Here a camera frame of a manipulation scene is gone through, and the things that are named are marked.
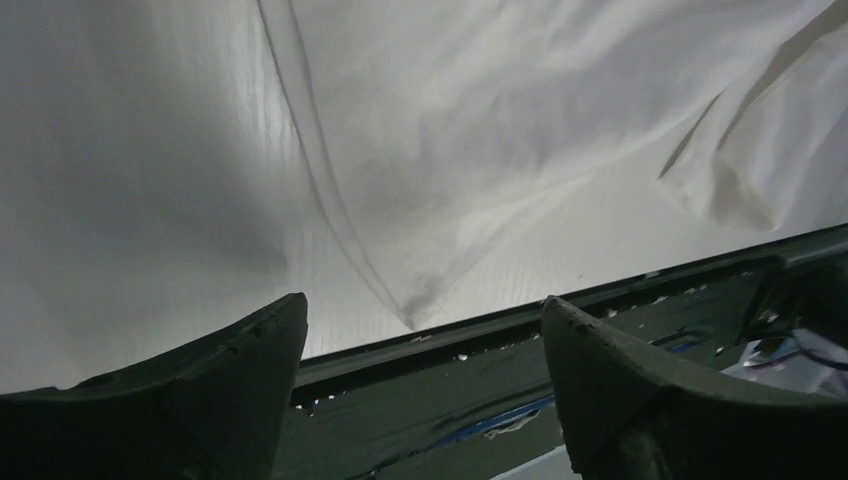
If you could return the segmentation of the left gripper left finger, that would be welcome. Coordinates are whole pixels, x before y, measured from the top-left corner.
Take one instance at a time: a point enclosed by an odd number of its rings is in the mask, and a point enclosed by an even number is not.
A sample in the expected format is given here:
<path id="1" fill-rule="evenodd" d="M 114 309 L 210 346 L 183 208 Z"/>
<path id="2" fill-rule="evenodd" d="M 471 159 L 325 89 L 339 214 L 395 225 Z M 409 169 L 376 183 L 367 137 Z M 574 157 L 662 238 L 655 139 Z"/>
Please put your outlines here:
<path id="1" fill-rule="evenodd" d="M 1 398 L 5 479 L 267 479 L 308 323 L 292 293 L 77 386 Z"/>

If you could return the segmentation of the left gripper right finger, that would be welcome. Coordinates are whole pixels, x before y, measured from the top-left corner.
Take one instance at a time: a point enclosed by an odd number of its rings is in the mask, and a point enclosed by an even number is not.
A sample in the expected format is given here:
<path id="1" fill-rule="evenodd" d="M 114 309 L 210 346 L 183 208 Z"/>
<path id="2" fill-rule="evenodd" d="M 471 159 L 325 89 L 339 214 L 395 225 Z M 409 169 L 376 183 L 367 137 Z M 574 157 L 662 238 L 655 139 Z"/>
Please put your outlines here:
<path id="1" fill-rule="evenodd" d="M 735 378 L 558 297 L 542 338 L 562 436 L 585 479 L 843 479 L 847 404 Z"/>

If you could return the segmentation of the white t shirt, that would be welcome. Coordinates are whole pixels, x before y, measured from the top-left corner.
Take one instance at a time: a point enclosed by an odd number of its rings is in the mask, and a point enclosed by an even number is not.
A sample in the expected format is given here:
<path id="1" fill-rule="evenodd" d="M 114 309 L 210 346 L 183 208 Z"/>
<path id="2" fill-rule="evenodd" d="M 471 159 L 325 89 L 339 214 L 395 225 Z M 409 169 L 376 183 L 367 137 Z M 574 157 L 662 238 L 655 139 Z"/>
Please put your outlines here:
<path id="1" fill-rule="evenodd" d="M 590 172 L 759 79 L 828 1 L 262 1 L 322 210 L 409 327 Z"/>

